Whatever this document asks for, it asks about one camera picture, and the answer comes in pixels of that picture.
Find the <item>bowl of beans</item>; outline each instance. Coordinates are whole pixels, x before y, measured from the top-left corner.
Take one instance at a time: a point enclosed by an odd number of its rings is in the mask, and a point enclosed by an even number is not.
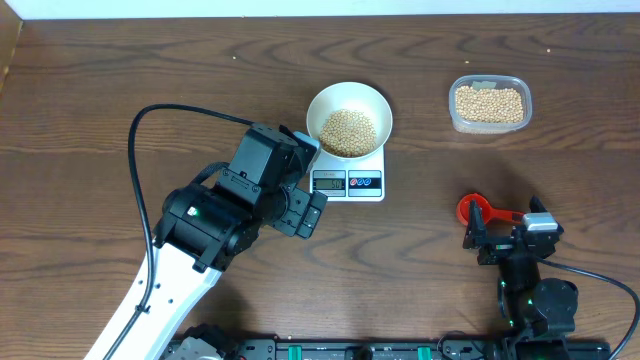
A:
[[[513,76],[468,75],[449,90],[453,127],[471,134],[503,134],[531,121],[533,103],[527,84]]]
[[[391,135],[393,116],[376,89],[343,82],[322,90],[307,111],[307,131],[322,152],[342,161],[367,157]]]

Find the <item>white wall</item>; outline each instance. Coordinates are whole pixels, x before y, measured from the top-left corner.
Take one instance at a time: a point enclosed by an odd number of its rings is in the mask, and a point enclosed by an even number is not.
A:
[[[640,12],[640,0],[5,0],[24,20]]]

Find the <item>scale control panel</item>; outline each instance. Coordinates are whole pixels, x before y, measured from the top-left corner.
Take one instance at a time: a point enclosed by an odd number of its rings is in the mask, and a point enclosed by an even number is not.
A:
[[[380,170],[313,170],[312,190],[329,201],[381,201],[384,184]]]

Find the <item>wooden tabletop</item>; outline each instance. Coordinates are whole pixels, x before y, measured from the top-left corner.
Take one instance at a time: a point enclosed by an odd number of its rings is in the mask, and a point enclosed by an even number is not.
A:
[[[304,130],[311,99],[341,81],[392,105],[386,199],[328,205],[308,241],[263,231],[183,329],[351,339],[504,329],[497,268],[462,249],[454,208],[470,191],[515,210],[538,195],[566,230],[552,260],[640,290],[639,49],[637,15],[27,22],[0,99],[0,357],[84,356],[128,291],[144,255],[126,156],[138,110],[177,102]],[[478,73],[529,85],[527,128],[453,129],[449,87]],[[244,131],[176,111],[144,119],[152,224],[165,196],[230,160]],[[579,287],[573,338],[617,345],[633,315],[626,293],[541,271]],[[622,357],[640,357],[640,336]]]

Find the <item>red measuring scoop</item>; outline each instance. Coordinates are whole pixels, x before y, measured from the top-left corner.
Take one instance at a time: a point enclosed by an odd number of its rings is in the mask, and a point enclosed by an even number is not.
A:
[[[493,219],[512,224],[520,224],[524,216],[524,213],[518,211],[494,209],[491,207],[491,204],[489,204],[489,200],[484,196],[480,194],[469,194],[463,197],[456,207],[456,216],[464,226],[469,224],[469,204],[471,204],[471,200],[475,200],[476,205],[482,209],[482,221],[484,221],[485,224]]]

